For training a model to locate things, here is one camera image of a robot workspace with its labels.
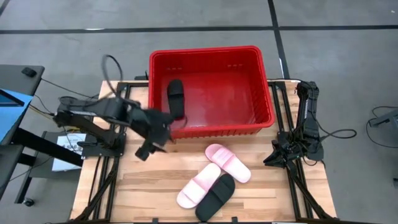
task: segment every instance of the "white paper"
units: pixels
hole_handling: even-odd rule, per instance
[[[85,139],[86,139],[86,134],[81,134],[81,133],[68,134],[68,137],[59,136],[57,139],[57,145],[62,146],[65,149],[69,149],[81,155],[83,148],[78,146],[77,142],[85,141]],[[75,166],[73,164],[70,164],[68,162],[59,159],[54,159],[54,163],[52,164],[52,171],[68,171],[72,169],[81,169],[81,167]]]

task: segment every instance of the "black table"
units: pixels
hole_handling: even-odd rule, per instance
[[[23,74],[21,71],[25,67],[35,70],[36,76],[31,78]],[[0,65],[0,88],[33,96],[39,86],[43,72],[44,67],[42,66]],[[42,157],[38,155],[46,154],[47,157],[61,159],[76,166],[83,164],[80,155],[46,140],[45,134],[41,138],[19,128],[26,110],[0,142],[0,198],[18,163],[34,167],[42,162]],[[22,153],[24,147],[36,150],[37,153],[35,156],[24,154]],[[16,203],[22,203],[31,180],[31,172],[28,172],[16,198]]]

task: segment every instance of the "pink slipper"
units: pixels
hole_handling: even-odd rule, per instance
[[[193,208],[205,197],[210,187],[221,174],[218,165],[208,164],[198,175],[191,179],[178,193],[177,203],[183,208]]]
[[[211,144],[206,148],[206,157],[231,174],[240,183],[246,183],[251,177],[250,170],[229,149],[220,144]]]

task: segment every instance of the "caster wheel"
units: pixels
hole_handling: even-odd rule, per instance
[[[35,202],[30,198],[25,198],[22,203],[28,207],[31,207],[32,205],[35,204]]]

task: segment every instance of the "gray floor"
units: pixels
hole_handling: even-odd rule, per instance
[[[398,24],[396,0],[274,2],[280,26]],[[11,0],[0,17],[0,30],[270,25],[267,1],[260,0]],[[282,31],[281,35],[291,78],[314,80],[320,87],[318,118],[322,126],[330,131],[358,131],[354,139],[324,142],[338,216],[396,223],[398,190],[392,178],[398,177],[398,149],[374,145],[366,137],[365,124],[373,107],[398,105],[398,30]],[[258,46],[267,76],[282,76],[273,31],[0,35],[0,63],[43,65],[44,78],[94,95],[103,79],[102,54],[114,55],[123,66],[125,79],[132,80],[148,68],[154,50],[229,45]],[[57,98],[69,93],[43,82],[37,95],[54,111]],[[41,108],[36,98],[32,104]],[[58,130],[51,121],[31,112],[22,127],[36,134]],[[384,144],[398,145],[388,125],[372,129],[371,135]],[[26,169],[18,166],[14,175]],[[27,208],[13,204],[22,181],[16,179],[0,201],[0,222],[65,221],[77,180],[35,179],[28,196],[37,204]]]

